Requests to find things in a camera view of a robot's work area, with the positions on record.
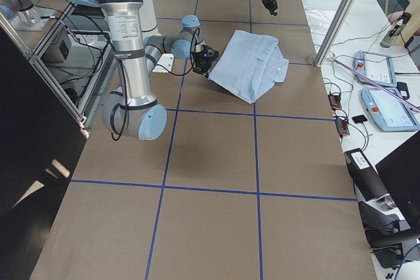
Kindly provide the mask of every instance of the wire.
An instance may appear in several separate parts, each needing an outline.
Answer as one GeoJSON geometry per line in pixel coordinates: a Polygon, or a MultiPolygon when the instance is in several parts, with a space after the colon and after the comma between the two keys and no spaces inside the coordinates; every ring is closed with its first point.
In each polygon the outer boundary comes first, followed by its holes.
{"type": "Polygon", "coordinates": [[[403,265],[403,263],[404,262],[406,262],[406,260],[407,260],[407,257],[408,257],[408,255],[416,248],[416,247],[420,247],[420,244],[416,244],[416,245],[414,245],[412,248],[410,248],[409,249],[409,251],[407,251],[407,253],[404,255],[404,257],[403,257],[403,259],[402,259],[402,261],[401,261],[401,264],[398,266],[398,269],[396,270],[396,274],[395,274],[395,278],[394,278],[394,280],[397,280],[397,278],[398,278],[398,275],[400,274],[400,271],[401,271],[401,268],[402,268],[402,265],[403,265]]]}
{"type": "Polygon", "coordinates": [[[68,82],[75,81],[75,80],[79,80],[79,79],[89,78],[89,77],[92,77],[92,76],[94,76],[94,75],[95,75],[95,73],[90,73],[90,74],[88,74],[88,75],[82,75],[82,76],[79,76],[79,77],[74,77],[74,78],[71,78],[71,79],[65,80],[65,81],[63,81],[63,82],[60,82],[59,84],[60,84],[60,85],[63,85],[64,83],[68,83],[68,82]]]}
{"type": "Polygon", "coordinates": [[[360,134],[363,136],[363,146],[361,148],[361,151],[363,152],[364,150],[366,150],[366,148],[368,147],[369,144],[369,140],[368,138],[366,138],[365,134],[356,126],[354,126],[352,123],[348,123],[351,127],[355,128],[358,132],[360,132],[360,134]]]}
{"type": "Polygon", "coordinates": [[[341,95],[341,88],[340,88],[340,86],[339,85],[337,85],[336,83],[334,83],[334,82],[325,82],[324,83],[325,85],[330,85],[330,87],[329,87],[329,94],[332,94],[333,95],[333,93],[331,93],[331,87],[332,86],[335,86],[335,87],[337,87],[338,89],[339,89],[339,92],[334,92],[335,94],[337,94],[338,93],[338,95],[341,95]]]}
{"type": "Polygon", "coordinates": [[[396,75],[420,75],[418,72],[395,72],[396,75]]]}
{"type": "Polygon", "coordinates": [[[122,76],[122,79],[123,79],[122,84],[124,86],[124,101],[125,101],[125,104],[124,104],[124,119],[123,119],[123,124],[121,126],[121,130],[119,131],[119,133],[117,133],[117,137],[115,137],[114,134],[111,132],[111,138],[112,138],[113,141],[118,141],[121,138],[121,136],[123,135],[124,129],[125,129],[125,124],[127,122],[128,112],[129,112],[129,108],[128,108],[129,107],[129,99],[128,99],[128,96],[127,96],[127,80],[125,78],[125,67],[124,67],[123,61],[118,60],[118,65],[119,65],[119,70],[121,71],[121,76],[122,76]]]}
{"type": "MultiPolygon", "coordinates": [[[[395,5],[395,7],[394,7],[394,9],[392,10],[393,12],[395,12],[395,10],[396,10],[396,8],[397,8],[397,6],[401,3],[401,1],[402,0],[400,0],[399,2],[397,2],[397,4],[395,5]]],[[[370,39],[370,38],[372,38],[372,37],[374,37],[375,35],[378,35],[378,37],[376,38],[376,40],[374,40],[374,42],[371,44],[371,46],[370,46],[370,48],[367,50],[368,52],[371,50],[371,48],[372,48],[372,46],[373,46],[373,44],[378,40],[378,38],[379,38],[379,35],[381,34],[381,33],[383,33],[387,28],[388,28],[388,25],[389,25],[389,22],[387,22],[382,28],[381,28],[381,31],[379,31],[379,32],[377,32],[377,33],[374,33],[373,35],[370,35],[369,37],[355,37],[355,38],[353,38],[353,39],[347,39],[347,40],[345,40],[345,41],[343,41],[343,42],[340,42],[340,43],[335,43],[335,44],[333,44],[332,46],[335,46],[335,45],[341,45],[341,44],[344,44],[344,43],[346,43],[346,42],[348,42],[348,41],[354,41],[354,40],[357,40],[357,39],[370,39]]]]}
{"type": "MultiPolygon", "coordinates": [[[[57,69],[57,70],[60,70],[61,72],[64,72],[64,73],[67,73],[68,75],[75,75],[74,73],[71,73],[71,72],[69,72],[69,71],[67,71],[67,70],[64,70],[64,69],[62,69],[61,67],[58,67],[58,66],[54,66],[54,65],[46,65],[48,68],[54,68],[54,69],[57,69]]],[[[78,76],[82,76],[82,77],[84,77],[84,76],[86,76],[86,75],[90,75],[91,74],[91,72],[92,72],[92,70],[89,70],[87,73],[84,73],[83,75],[78,75],[78,76]]]]}
{"type": "Polygon", "coordinates": [[[364,151],[364,150],[366,150],[367,148],[368,148],[368,146],[369,146],[369,139],[370,139],[370,136],[369,136],[369,132],[368,132],[368,128],[366,128],[366,125],[365,125],[365,123],[363,123],[362,122],[362,126],[363,126],[363,128],[365,128],[365,131],[366,131],[366,146],[364,147],[364,148],[362,148],[362,151],[364,151]]]}

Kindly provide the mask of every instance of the white table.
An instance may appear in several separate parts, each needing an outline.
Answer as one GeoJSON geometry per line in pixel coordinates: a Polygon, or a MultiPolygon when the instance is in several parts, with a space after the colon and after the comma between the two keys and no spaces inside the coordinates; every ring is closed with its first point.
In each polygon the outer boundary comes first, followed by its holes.
{"type": "MultiPolygon", "coordinates": [[[[324,40],[324,35],[328,27],[328,18],[332,19],[333,13],[337,10],[341,0],[302,0],[303,5],[306,10],[306,17],[308,18],[308,23],[311,27],[312,40],[314,42],[315,48],[318,50],[322,41],[324,40]],[[327,19],[322,20],[322,18],[314,16],[312,13],[313,9],[321,10],[325,14],[327,19]]],[[[384,15],[382,9],[376,0],[355,0],[348,16],[346,17],[345,23],[343,24],[335,43],[341,43],[347,39],[354,39],[359,37],[369,37],[370,35],[380,32],[386,27],[386,30],[389,30],[390,25],[386,16],[384,15]]],[[[358,50],[368,50],[370,52],[378,52],[382,54],[388,54],[391,56],[401,56],[399,58],[393,58],[394,68],[396,72],[401,73],[413,73],[418,72],[417,67],[413,63],[413,60],[410,56],[407,55],[407,51],[404,47],[391,47],[389,49],[384,49],[379,46],[385,31],[380,35],[375,35],[369,39],[357,39],[353,41],[347,41],[346,43],[335,45],[331,48],[331,51],[335,56],[347,55],[355,56],[358,50]]],[[[347,64],[348,66],[353,65],[354,60],[349,57],[339,57],[341,62],[347,64]]],[[[339,77],[345,81],[352,82],[354,75],[342,68],[341,66],[335,64],[335,76],[339,77]]],[[[331,62],[325,61],[322,66],[322,74],[324,78],[327,78],[325,81],[329,80],[341,87],[342,91],[350,90],[351,86],[338,80],[333,74],[333,67],[331,62]]],[[[397,81],[403,81],[408,84],[408,89],[410,93],[410,99],[408,100],[415,106],[420,105],[420,75],[414,76],[397,76],[397,81]]],[[[365,155],[369,159],[372,165],[378,163],[382,158],[387,156],[392,150],[397,148],[400,144],[406,141],[414,132],[381,132],[372,122],[369,115],[364,109],[364,105],[360,98],[360,91],[366,87],[357,82],[357,79],[353,82],[354,90],[351,93],[344,93],[342,95],[341,105],[343,109],[347,112],[349,117],[356,115],[364,114],[369,121],[365,123],[369,137],[369,146],[365,150],[365,155]]],[[[326,85],[327,91],[330,90],[330,85],[326,85]]],[[[336,87],[331,87],[332,92],[337,92],[336,87]]],[[[365,133],[365,130],[358,124],[357,127],[365,133]]],[[[343,138],[342,148],[343,151],[348,151],[354,148],[361,148],[364,143],[363,136],[356,130],[354,127],[349,127],[350,136],[343,138]]],[[[394,273],[395,271],[384,270],[380,267],[376,257],[372,255],[373,263],[375,265],[375,271],[377,273],[378,279],[384,279],[388,273],[394,273]]],[[[402,271],[398,275],[398,280],[418,280],[420,277],[420,262],[411,262],[409,264],[404,264],[402,271]]]]}

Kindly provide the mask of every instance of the black panel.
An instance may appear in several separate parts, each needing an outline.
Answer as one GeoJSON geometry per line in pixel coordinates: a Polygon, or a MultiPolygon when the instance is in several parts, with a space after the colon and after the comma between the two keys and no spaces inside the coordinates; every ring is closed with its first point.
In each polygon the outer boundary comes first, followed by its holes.
{"type": "Polygon", "coordinates": [[[420,132],[376,164],[379,177],[411,226],[420,226],[420,132]]]}
{"type": "Polygon", "coordinates": [[[0,279],[29,279],[85,144],[79,127],[0,28],[0,279]],[[37,180],[45,186],[13,207],[37,180]]]}

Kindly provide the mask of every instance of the folded shirt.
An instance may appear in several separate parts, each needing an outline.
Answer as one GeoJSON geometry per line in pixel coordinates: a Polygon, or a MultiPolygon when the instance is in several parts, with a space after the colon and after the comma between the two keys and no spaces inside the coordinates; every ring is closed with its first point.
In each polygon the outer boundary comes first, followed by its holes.
{"type": "Polygon", "coordinates": [[[236,30],[209,79],[252,104],[284,81],[288,65],[278,39],[236,30]]]}

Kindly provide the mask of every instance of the table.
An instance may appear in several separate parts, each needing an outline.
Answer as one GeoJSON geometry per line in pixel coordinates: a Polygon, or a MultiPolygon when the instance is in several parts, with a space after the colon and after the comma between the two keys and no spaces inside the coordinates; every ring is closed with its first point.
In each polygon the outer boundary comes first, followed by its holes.
{"type": "MultiPolygon", "coordinates": [[[[320,19],[316,18],[314,15],[310,14],[309,9],[320,9],[326,10],[324,13],[327,16],[330,16],[332,12],[335,12],[339,6],[341,0],[302,0],[303,5],[306,11],[309,13],[308,22],[312,28],[312,39],[315,44],[315,47],[318,48],[322,43],[324,38],[323,33],[325,29],[321,28],[320,19]]],[[[388,21],[386,16],[383,14],[379,4],[376,0],[355,0],[353,7],[351,8],[343,27],[341,28],[335,43],[341,43],[347,39],[353,39],[358,37],[369,37],[370,35],[380,32],[384,26],[388,29],[388,21]]],[[[410,56],[407,55],[407,51],[403,47],[391,47],[389,49],[384,49],[379,46],[385,33],[380,35],[375,35],[369,39],[357,39],[355,41],[347,41],[344,44],[334,45],[331,48],[331,51],[336,55],[347,55],[354,56],[358,50],[368,50],[371,52],[378,52],[382,54],[389,54],[391,56],[401,56],[398,58],[393,58],[395,71],[401,73],[412,73],[418,72],[417,67],[413,63],[413,60],[410,56]]],[[[340,61],[351,66],[353,59],[350,57],[340,57],[340,61]]],[[[334,65],[335,76],[344,79],[345,81],[352,82],[353,74],[344,68],[341,68],[338,65],[334,65]]],[[[325,62],[322,66],[322,74],[331,82],[339,85],[342,90],[349,90],[350,85],[338,80],[334,76],[333,68],[331,62],[325,62]]],[[[420,76],[397,76],[398,81],[404,81],[408,84],[408,89],[410,92],[409,101],[415,106],[420,105],[420,76]]],[[[366,87],[354,81],[354,90],[351,93],[346,93],[343,95],[341,100],[342,107],[348,113],[349,117],[364,114],[369,119],[369,115],[366,113],[362,101],[360,98],[360,91],[366,87]]],[[[406,141],[414,132],[380,132],[379,129],[371,123],[370,119],[365,123],[367,131],[371,135],[369,137],[369,146],[365,150],[365,155],[374,166],[382,158],[387,156],[392,150],[396,149],[400,144],[406,141]]],[[[342,142],[343,151],[348,151],[354,148],[361,148],[363,145],[363,136],[354,129],[350,128],[350,136],[344,137],[342,142]]],[[[401,216],[397,210],[388,211],[387,214],[396,213],[401,216]]],[[[375,269],[377,272],[378,279],[383,279],[387,273],[392,273],[395,271],[383,270],[379,263],[377,263],[376,258],[373,256],[373,261],[375,262],[375,269]]],[[[399,275],[399,280],[403,279],[417,279],[420,274],[420,262],[413,262],[407,265],[404,265],[402,271],[399,275]]]]}
{"type": "Polygon", "coordinates": [[[237,29],[279,38],[287,78],[249,105],[153,74],[163,135],[96,122],[31,279],[374,279],[301,0],[278,2],[154,0],[161,33],[195,13],[220,53],[237,29]]]}

